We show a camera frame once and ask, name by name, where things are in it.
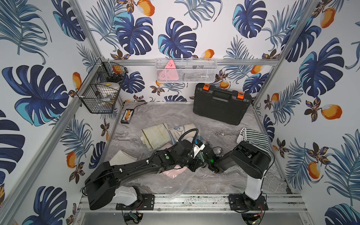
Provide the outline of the clear plastic vacuum bag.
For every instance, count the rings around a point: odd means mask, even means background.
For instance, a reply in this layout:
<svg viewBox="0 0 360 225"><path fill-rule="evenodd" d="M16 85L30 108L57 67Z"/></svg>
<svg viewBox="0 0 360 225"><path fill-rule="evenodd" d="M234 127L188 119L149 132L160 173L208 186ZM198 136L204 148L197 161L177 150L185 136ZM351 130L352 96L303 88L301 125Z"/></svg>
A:
<svg viewBox="0 0 360 225"><path fill-rule="evenodd" d="M143 129L140 135L140 146L145 146L149 150L148 153L143 155L149 157L156 150L170 148L182 134L193 128L195 128L193 123L171 129L168 128L167 124L162 123ZM169 171L143 175L138 179L127 182L125 185L135 185L144 193L170 194L172 198L175 198L175 196L194 186L196 181L192 179L195 174L185 166L176 165L174 169Z"/></svg>

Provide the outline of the pink towel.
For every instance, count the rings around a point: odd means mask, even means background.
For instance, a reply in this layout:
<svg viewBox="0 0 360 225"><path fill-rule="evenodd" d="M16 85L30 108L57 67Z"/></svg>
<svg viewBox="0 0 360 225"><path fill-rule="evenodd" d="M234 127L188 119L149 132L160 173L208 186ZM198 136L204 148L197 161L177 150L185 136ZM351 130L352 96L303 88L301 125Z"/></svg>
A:
<svg viewBox="0 0 360 225"><path fill-rule="evenodd" d="M172 147L172 145L167 142L165 145L163 145L160 150L165 150ZM169 170L169 171L165 171L163 172L164 175L166 175L169 178L175 179L179 174L183 173L184 171L186 171L186 167L180 167L179 165L175 166L174 169Z"/></svg>

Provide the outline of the cream striped towel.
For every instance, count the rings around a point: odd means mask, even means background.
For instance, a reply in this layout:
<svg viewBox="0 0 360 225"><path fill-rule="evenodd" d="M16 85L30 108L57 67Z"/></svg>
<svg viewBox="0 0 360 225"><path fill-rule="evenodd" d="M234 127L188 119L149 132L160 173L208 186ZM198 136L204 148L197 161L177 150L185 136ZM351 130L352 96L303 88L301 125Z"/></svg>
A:
<svg viewBox="0 0 360 225"><path fill-rule="evenodd" d="M171 142L168 125L161 123L141 130L141 141L151 150L157 150Z"/></svg>

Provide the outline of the black white striped towel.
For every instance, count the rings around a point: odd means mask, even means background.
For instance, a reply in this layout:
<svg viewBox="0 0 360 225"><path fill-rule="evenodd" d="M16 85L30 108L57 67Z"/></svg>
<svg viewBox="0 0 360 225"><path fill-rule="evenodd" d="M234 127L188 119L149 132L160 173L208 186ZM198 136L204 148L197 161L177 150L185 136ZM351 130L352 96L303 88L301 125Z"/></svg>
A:
<svg viewBox="0 0 360 225"><path fill-rule="evenodd" d="M270 150L270 143L267 135L246 127L240 131L240 134L236 140L237 143L242 141L250 143L263 151Z"/></svg>

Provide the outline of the blue white patterned towel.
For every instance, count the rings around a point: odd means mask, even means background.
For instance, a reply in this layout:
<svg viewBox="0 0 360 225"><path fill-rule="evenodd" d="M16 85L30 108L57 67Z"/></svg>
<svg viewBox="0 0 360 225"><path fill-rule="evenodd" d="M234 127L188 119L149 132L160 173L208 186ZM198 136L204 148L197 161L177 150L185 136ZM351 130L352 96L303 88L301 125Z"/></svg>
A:
<svg viewBox="0 0 360 225"><path fill-rule="evenodd" d="M192 124L186 124L186 125L180 125L180 126L170 128L169 132L170 132L170 137L171 137L172 143L175 144L178 141L178 139L180 138L181 135L183 135L188 130L191 130L193 128L196 128L193 123ZM195 132L190 132L190 133L186 134L183 137L183 139L188 140L188 141L191 142L192 139L193 139L194 134L195 134Z"/></svg>

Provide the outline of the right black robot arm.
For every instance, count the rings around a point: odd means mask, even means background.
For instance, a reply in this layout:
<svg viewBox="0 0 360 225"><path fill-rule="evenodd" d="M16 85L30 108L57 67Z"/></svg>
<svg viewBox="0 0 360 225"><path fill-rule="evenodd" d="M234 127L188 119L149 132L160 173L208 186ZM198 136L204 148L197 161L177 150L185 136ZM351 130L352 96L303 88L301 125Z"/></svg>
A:
<svg viewBox="0 0 360 225"><path fill-rule="evenodd" d="M241 141L233 150L223 156L216 155L214 150L208 146L205 146L198 156L214 173L223 173L229 168L239 166L247 174L245 198L252 201L259 199L262 194L264 175L272 161L268 152L247 141Z"/></svg>

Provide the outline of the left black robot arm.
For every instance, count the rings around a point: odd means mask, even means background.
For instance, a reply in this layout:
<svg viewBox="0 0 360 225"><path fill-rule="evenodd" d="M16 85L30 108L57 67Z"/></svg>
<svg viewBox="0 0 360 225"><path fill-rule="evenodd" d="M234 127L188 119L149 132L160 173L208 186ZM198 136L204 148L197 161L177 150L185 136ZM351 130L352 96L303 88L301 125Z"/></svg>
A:
<svg viewBox="0 0 360 225"><path fill-rule="evenodd" d="M83 188L90 209L94 211L108 205L116 189L142 176L170 171L176 166L196 171L205 165L202 151L209 148L208 144L199 140L195 143L182 140L170 148L153 152L144 160L114 166L109 161L101 163L87 178Z"/></svg>

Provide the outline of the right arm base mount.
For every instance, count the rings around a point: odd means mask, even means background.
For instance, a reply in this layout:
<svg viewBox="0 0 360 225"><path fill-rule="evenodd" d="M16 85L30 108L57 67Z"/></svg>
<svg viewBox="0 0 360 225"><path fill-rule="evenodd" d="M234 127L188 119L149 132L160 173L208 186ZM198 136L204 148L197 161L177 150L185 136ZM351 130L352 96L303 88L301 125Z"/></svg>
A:
<svg viewBox="0 0 360 225"><path fill-rule="evenodd" d="M232 211L249 212L249 211L265 211L268 210L266 197L262 194L257 200L253 200L247 195L243 194L230 194L228 196L230 209Z"/></svg>

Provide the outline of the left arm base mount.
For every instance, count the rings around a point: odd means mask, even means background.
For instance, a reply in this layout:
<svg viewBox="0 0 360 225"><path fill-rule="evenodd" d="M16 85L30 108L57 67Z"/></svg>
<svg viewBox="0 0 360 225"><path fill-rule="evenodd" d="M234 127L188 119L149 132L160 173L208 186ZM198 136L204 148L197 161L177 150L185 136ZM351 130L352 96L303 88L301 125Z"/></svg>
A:
<svg viewBox="0 0 360 225"><path fill-rule="evenodd" d="M118 211L152 211L154 209L155 195L141 193L137 186L119 187L115 190L113 200Z"/></svg>

